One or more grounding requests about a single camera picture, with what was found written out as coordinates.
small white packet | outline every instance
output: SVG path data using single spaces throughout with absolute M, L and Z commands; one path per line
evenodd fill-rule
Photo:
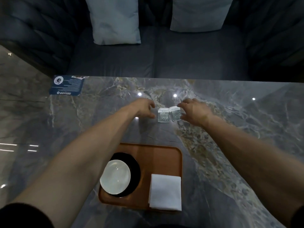
M 169 112 L 171 114 L 171 118 L 173 122 L 177 122 L 181 120 L 181 112 L 180 112 L 180 107 L 173 106 L 169 108 Z
M 158 122 L 170 122 L 169 108 L 159 108 L 159 110 L 158 110 Z

throw pillow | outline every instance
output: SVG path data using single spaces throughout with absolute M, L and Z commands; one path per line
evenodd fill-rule
M 97 45 L 140 44 L 138 0 L 86 0 Z
M 170 30 L 206 32 L 222 28 L 233 0 L 173 0 Z

marble table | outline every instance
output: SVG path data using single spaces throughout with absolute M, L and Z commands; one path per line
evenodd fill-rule
M 2 102 L 0 143 L 16 145 L 0 145 L 0 149 L 14 151 L 0 152 L 0 184 L 5 183 L 0 189 L 2 205 L 16 197 L 82 131 L 136 99 L 139 92 L 155 101 L 155 113 L 157 108 L 174 106 L 186 97 L 197 98 L 227 122 L 304 161 L 303 84 L 87 77 L 80 96 L 53 95 L 45 103 Z M 134 119 L 122 141 L 181 149 L 182 212 L 103 205 L 97 198 L 97 184 L 72 227 L 151 227 L 164 223 L 283 227 L 201 128 L 183 121 Z

folded napkin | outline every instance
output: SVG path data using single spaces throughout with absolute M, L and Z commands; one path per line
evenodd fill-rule
M 181 211 L 181 177 L 152 174 L 149 204 L 154 209 Z

dark sleeve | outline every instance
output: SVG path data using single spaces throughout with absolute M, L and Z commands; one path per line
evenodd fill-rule
M 0 209 L 0 221 L 2 227 L 54 228 L 43 212 L 24 203 L 12 203 Z
M 304 227 L 304 206 L 297 210 L 291 219 L 291 228 Z

